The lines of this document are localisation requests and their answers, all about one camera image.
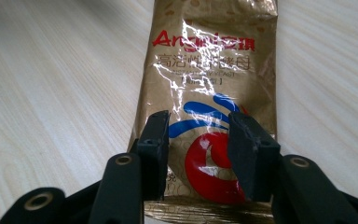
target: blue and red logo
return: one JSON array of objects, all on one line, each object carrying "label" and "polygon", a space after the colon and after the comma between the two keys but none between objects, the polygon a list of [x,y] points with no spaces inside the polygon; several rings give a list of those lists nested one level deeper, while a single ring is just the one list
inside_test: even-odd
[{"label": "blue and red logo", "polygon": [[[217,93],[213,96],[213,101],[229,111],[240,111],[239,107],[226,95]],[[223,169],[231,168],[231,162],[227,157],[228,115],[200,102],[187,102],[184,110],[187,114],[202,115],[200,118],[215,118],[225,123],[222,125],[209,119],[187,119],[170,126],[170,138],[176,138],[182,133],[199,127],[215,127],[222,130],[222,132],[200,135],[188,149],[185,168],[191,186],[199,195],[213,202],[243,203],[244,193],[238,180],[221,179],[211,174],[207,165],[207,152],[210,150],[211,158],[216,166]]]}]

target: red circle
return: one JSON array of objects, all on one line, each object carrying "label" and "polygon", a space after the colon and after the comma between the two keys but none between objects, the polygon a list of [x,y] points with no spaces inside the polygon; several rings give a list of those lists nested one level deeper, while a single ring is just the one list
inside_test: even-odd
[{"label": "red circle", "polygon": [[244,193],[238,180],[224,180],[213,174],[213,167],[206,164],[206,154],[211,150],[211,156],[216,165],[221,168],[231,168],[227,158],[226,133],[205,133],[198,137],[188,149],[185,168],[188,181],[194,190],[202,197],[216,203],[243,203]]}]

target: gold foil packet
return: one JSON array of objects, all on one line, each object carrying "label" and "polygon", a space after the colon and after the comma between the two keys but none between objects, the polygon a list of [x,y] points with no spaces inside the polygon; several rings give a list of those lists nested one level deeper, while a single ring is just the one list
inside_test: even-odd
[{"label": "gold foil packet", "polygon": [[148,216],[175,223],[272,222],[247,203],[227,158],[228,113],[276,136],[274,0],[156,0],[131,141],[170,110],[165,201]]}]

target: red brand name text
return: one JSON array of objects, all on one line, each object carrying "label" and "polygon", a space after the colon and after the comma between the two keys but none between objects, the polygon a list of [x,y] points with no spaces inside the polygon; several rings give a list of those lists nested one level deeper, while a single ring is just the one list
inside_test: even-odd
[{"label": "red brand name text", "polygon": [[247,37],[219,36],[218,33],[209,36],[175,36],[170,39],[168,32],[162,30],[153,41],[153,46],[183,47],[186,52],[195,52],[201,48],[237,49],[255,51],[255,40]]}]

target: table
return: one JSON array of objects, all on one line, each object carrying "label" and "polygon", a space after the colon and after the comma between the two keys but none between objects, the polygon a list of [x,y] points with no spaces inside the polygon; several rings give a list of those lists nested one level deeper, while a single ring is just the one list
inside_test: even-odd
[{"label": "table", "polygon": [[[279,1],[278,137],[358,197],[358,1]],[[0,1],[0,217],[127,149],[151,0]],[[157,223],[147,219],[146,223]]]}]

